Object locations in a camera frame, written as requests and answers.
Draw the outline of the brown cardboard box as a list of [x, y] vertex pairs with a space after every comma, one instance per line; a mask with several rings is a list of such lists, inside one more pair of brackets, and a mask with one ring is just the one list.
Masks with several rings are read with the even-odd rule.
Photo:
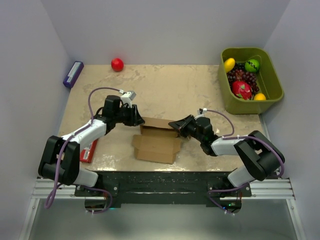
[[173, 164], [181, 151], [182, 139], [169, 125], [171, 120], [144, 117], [140, 134], [132, 138], [134, 156], [138, 160]]

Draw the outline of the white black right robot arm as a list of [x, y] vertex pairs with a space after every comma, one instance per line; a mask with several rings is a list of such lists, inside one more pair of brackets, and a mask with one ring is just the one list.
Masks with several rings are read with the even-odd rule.
[[208, 156], [238, 156], [243, 166], [233, 170], [217, 188], [227, 196], [235, 196], [246, 184], [263, 181], [277, 169], [284, 174], [284, 155], [258, 130], [248, 135], [225, 137], [213, 131], [211, 120], [203, 115], [189, 115], [181, 120], [169, 122], [180, 136], [192, 137]]

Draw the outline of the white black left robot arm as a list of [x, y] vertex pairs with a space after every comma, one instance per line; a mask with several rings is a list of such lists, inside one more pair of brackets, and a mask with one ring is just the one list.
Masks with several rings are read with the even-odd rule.
[[136, 127], [145, 123], [132, 103], [136, 93], [127, 91], [121, 96], [108, 95], [93, 120], [76, 131], [62, 137], [48, 138], [38, 167], [38, 174], [46, 179], [55, 180], [64, 185], [83, 185], [92, 196], [99, 196], [104, 184], [98, 180], [99, 175], [91, 170], [80, 168], [80, 156], [83, 149], [95, 140], [105, 136], [116, 124]]

